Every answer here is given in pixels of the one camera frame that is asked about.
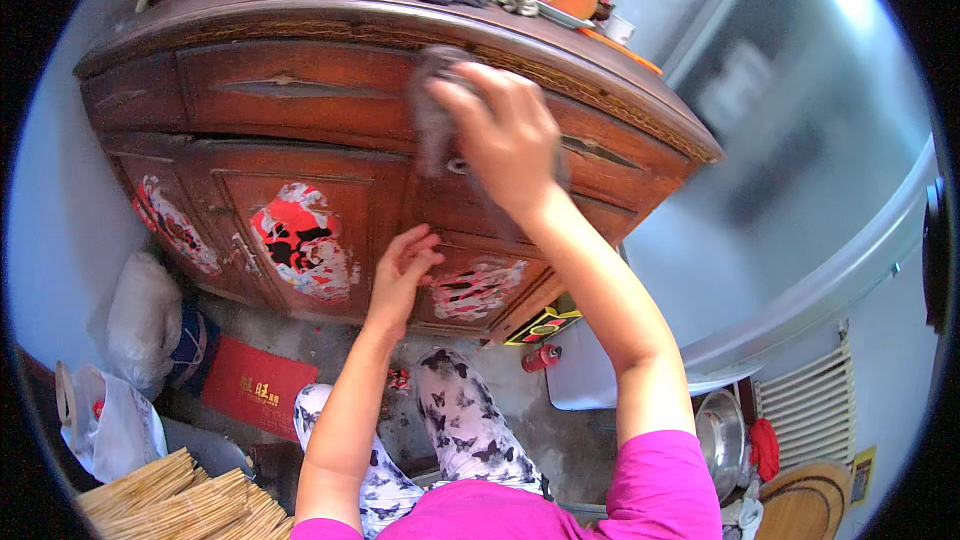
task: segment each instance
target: wooden cabinet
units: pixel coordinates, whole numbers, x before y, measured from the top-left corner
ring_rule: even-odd
[[[168,0],[75,72],[131,206],[200,288],[359,323],[390,239],[427,222],[446,261],[412,329],[503,340],[564,288],[456,155],[416,174],[409,82],[431,44],[543,87],[571,198],[612,245],[722,155],[646,68],[494,6]]]
[[[431,270],[414,321],[436,334],[491,335],[498,323],[549,275],[549,265],[530,245],[438,230],[445,261]]]
[[[401,224],[410,160],[372,151],[198,142],[198,197],[237,229],[288,313],[361,321],[377,261]]]
[[[186,136],[115,134],[104,139],[104,148],[133,210],[197,286],[264,305],[250,276],[254,261],[237,228],[210,218],[203,197],[191,195],[193,171],[176,158],[189,141]]]

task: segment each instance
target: radiator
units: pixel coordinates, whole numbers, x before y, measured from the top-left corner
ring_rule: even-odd
[[[816,459],[854,460],[857,403],[846,341],[796,371],[753,383],[756,416],[770,420],[780,469]]]

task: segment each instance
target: white pants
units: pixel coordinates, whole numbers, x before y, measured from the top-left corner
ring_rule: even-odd
[[[439,461],[442,481],[486,480],[549,497],[549,480],[527,456],[500,414],[486,383],[461,354],[432,350],[414,366],[416,408]],[[296,396],[294,426],[306,450],[310,434],[333,386],[311,383]],[[360,487],[364,537],[373,540],[413,510],[424,495],[374,435],[369,467]]]

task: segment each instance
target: red box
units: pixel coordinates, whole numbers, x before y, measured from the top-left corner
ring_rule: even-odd
[[[313,365],[258,350],[221,334],[200,402],[296,442],[294,401],[306,385],[316,381],[317,368]]]

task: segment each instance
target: pink shirt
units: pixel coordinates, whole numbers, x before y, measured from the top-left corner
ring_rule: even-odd
[[[491,481],[462,479],[431,490],[410,515],[388,525],[378,540],[719,540],[720,504],[696,436],[686,431],[644,433],[616,456],[598,529],[582,529],[555,502]],[[290,540],[361,540],[343,522],[308,519]]]

